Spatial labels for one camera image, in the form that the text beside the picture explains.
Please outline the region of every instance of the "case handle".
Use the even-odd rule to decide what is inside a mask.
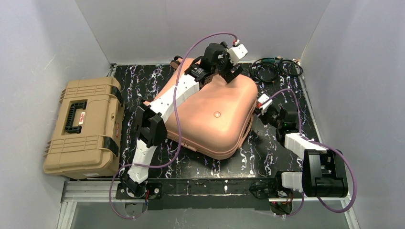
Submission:
[[[70,134],[79,134],[82,132],[82,126],[73,126],[73,121],[75,120],[76,110],[82,108],[86,109],[87,102],[74,103],[70,106],[69,113],[67,114],[66,125],[64,130]]]

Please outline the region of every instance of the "black marbled base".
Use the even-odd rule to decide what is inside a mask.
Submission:
[[[249,75],[250,64],[242,64],[244,75]],[[121,142],[121,165],[132,161],[136,148],[133,121],[135,111],[142,97],[153,99],[169,78],[174,69],[170,65],[118,66],[115,77],[122,85],[122,96],[126,102]],[[303,89],[297,78],[281,77],[273,84],[256,82],[258,93],[274,92],[291,88],[295,91],[301,112],[302,129],[309,138],[317,139],[317,134],[309,114]],[[277,96],[273,104],[293,103],[290,94]],[[152,165],[167,163],[174,156],[177,143],[166,140],[156,150]],[[277,171],[301,171],[302,160],[276,141],[275,128],[264,126],[255,118],[248,137],[235,154],[226,160],[216,160],[198,152],[182,148],[178,159],[169,167],[150,169],[149,178],[248,178],[274,177]]]

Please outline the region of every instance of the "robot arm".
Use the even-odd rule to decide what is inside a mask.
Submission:
[[[193,61],[184,74],[180,77],[176,91],[176,105],[180,106],[187,98],[197,93],[212,80],[215,74],[222,76],[227,83],[230,83],[241,72],[242,68],[233,68],[246,56],[247,50],[237,40],[233,47],[228,49],[227,44],[211,43],[205,50],[204,56]],[[172,86],[159,99],[149,105],[140,104],[137,107],[135,117],[135,128],[137,147],[132,164],[150,165],[153,154],[167,137],[165,122],[174,112]],[[121,179],[134,193],[142,193],[139,190],[148,178],[148,167],[132,166],[127,174]]]
[[[348,193],[344,162],[331,150],[325,149],[298,133],[298,110],[283,104],[280,110],[269,97],[262,95],[255,110],[262,122],[276,128],[276,139],[286,149],[303,160],[302,172],[282,172],[282,187],[304,192],[308,197],[345,197]]]

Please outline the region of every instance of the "white wall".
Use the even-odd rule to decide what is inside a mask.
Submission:
[[[299,58],[329,0],[76,0],[111,63],[164,63],[184,55],[200,38],[237,34],[244,60]],[[203,55],[211,38],[192,53]]]
[[[404,228],[405,2],[332,0],[304,54],[323,141],[357,175],[361,228]]]
[[[109,63],[74,0],[2,0],[0,34],[0,228],[54,229],[64,179],[42,155],[60,92]]]

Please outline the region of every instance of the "tan plastic case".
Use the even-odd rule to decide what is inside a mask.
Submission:
[[[181,73],[192,59],[185,60]],[[158,93],[158,99],[175,83],[177,71]],[[226,159],[241,147],[253,120],[257,86],[247,76],[239,75],[227,84],[216,75],[199,92],[178,107],[182,145],[215,159]],[[168,138],[178,141],[174,113],[166,122]]]
[[[62,91],[59,116],[48,142],[45,173],[73,179],[116,173],[124,116],[120,88],[111,77],[68,83]],[[80,133],[72,133],[78,128]]]

